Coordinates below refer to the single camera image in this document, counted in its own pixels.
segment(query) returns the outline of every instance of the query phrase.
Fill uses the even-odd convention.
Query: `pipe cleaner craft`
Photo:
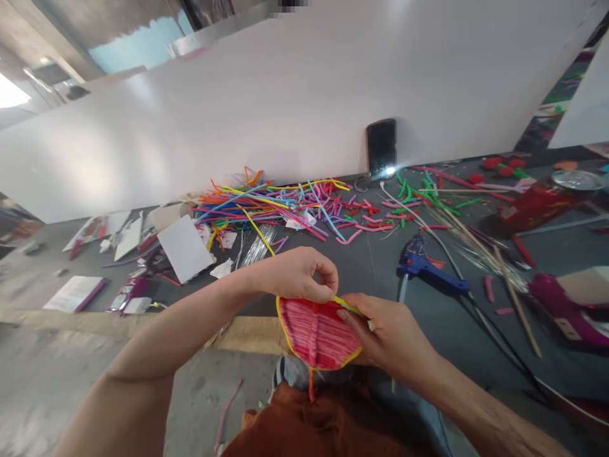
[[[315,401],[315,370],[338,370],[362,351],[353,331],[336,313],[357,309],[334,297],[323,305],[308,300],[277,297],[277,314],[290,349],[309,366],[309,400]]]

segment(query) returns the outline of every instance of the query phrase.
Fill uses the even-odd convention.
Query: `notebook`
[[[106,285],[102,277],[73,276],[59,291],[43,306],[43,309],[57,310],[67,313],[77,313],[95,297]]]

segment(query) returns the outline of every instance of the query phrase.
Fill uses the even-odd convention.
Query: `red jar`
[[[588,200],[603,188],[603,180],[587,171],[559,170],[533,184],[499,217],[514,231],[532,230]]]

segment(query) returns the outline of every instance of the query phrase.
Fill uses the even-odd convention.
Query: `hand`
[[[296,248],[244,268],[258,291],[327,303],[338,291],[338,271],[313,248]],[[319,283],[313,278],[319,276]]]
[[[431,346],[414,316],[401,303],[364,294],[342,297],[359,309],[374,325],[368,325],[355,314],[340,310],[338,314],[351,327],[370,359],[410,388],[441,376],[442,357]]]

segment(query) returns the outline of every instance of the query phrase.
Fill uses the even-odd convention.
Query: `blue wall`
[[[193,33],[184,11],[180,11],[178,21],[187,35]],[[123,35],[111,43],[90,49],[89,54],[107,74],[140,65],[151,69],[171,59],[167,45],[183,36],[174,18],[162,17],[150,21],[148,27],[140,27],[131,35]]]

